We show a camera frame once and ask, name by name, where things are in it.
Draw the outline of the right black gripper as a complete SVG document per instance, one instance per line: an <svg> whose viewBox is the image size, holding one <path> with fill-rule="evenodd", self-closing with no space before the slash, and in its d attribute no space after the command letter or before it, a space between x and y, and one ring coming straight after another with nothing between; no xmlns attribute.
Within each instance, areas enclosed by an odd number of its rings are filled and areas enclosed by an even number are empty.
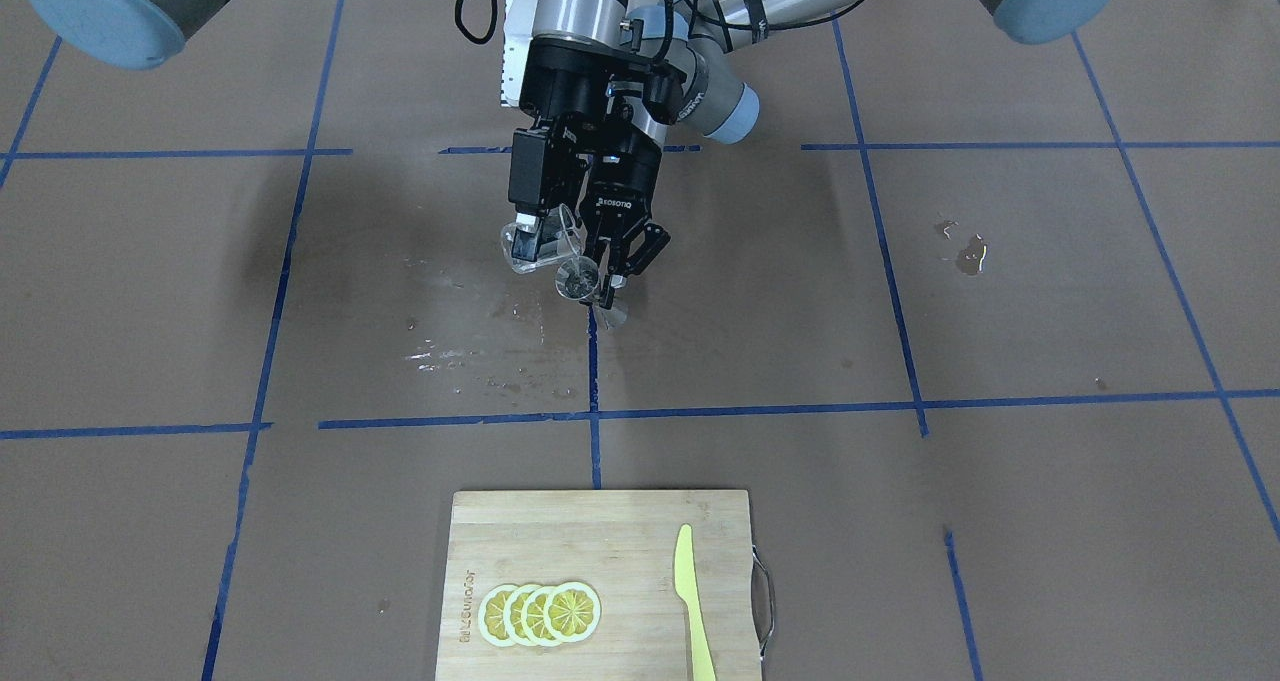
<svg viewBox="0 0 1280 681"><path fill-rule="evenodd" d="M544 216L559 204L576 204L588 189L603 125L635 125L630 101L648 108L650 90L649 58L579 40L531 40L518 108L532 125L516 131L511 151L513 265L538 262Z"/></svg>

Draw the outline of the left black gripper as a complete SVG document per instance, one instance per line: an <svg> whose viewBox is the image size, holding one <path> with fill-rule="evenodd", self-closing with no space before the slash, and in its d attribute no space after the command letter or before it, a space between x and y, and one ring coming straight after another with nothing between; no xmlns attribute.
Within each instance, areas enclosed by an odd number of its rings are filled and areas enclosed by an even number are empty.
<svg viewBox="0 0 1280 681"><path fill-rule="evenodd" d="M627 276L648 268L671 236L652 218L663 147L631 122L605 122L580 201L588 256L608 271L600 307L612 307Z"/></svg>

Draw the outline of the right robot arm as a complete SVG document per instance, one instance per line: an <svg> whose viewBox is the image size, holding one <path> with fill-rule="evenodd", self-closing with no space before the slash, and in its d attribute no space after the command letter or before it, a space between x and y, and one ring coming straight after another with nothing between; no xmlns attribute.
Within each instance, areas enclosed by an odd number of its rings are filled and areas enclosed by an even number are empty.
<svg viewBox="0 0 1280 681"><path fill-rule="evenodd" d="M211 28L243 31L246 72L291 76L303 52L291 33L319 35L321 5L305 0L26 0L47 29L113 69L147 72L175 61ZM515 271L586 259L605 271L639 271L640 253L668 242L652 219L666 143L655 93L675 99L684 72L667 35L644 47L652 22L634 0L532 0L515 106L529 119L509 143L500 233ZM332 3L340 14L342 0Z"/></svg>

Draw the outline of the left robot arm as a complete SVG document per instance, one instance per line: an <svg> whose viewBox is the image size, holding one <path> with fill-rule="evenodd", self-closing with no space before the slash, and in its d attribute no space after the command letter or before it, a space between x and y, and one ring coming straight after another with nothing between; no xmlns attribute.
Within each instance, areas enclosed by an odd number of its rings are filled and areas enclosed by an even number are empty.
<svg viewBox="0 0 1280 681"><path fill-rule="evenodd" d="M614 108L635 134L663 143L675 122L708 140L735 143L753 131L758 93L733 74L735 49L762 44L786 31L823 26L867 0L659 0L623 15L617 49L655 58L682 70L680 108L655 116L641 102L637 83L614 84ZM1046 44L1092 20L1111 0L978 0L995 26L1019 44ZM588 198L577 210L584 243L562 262L556 285L563 297L617 308L614 298L668 243L652 220L657 157L605 148L591 161Z"/></svg>

